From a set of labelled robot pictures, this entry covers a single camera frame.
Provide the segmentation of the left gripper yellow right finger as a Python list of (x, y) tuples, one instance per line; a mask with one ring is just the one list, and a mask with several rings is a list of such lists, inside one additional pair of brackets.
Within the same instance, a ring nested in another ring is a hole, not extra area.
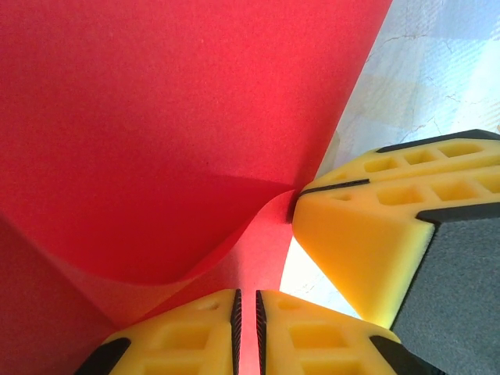
[(390, 330), (279, 291), (256, 296), (262, 374), (428, 374)]

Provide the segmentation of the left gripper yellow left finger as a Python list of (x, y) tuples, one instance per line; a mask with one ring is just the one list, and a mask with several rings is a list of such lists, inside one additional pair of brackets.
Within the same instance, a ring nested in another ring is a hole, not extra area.
[(241, 290), (225, 289), (118, 331), (76, 374), (238, 374)]

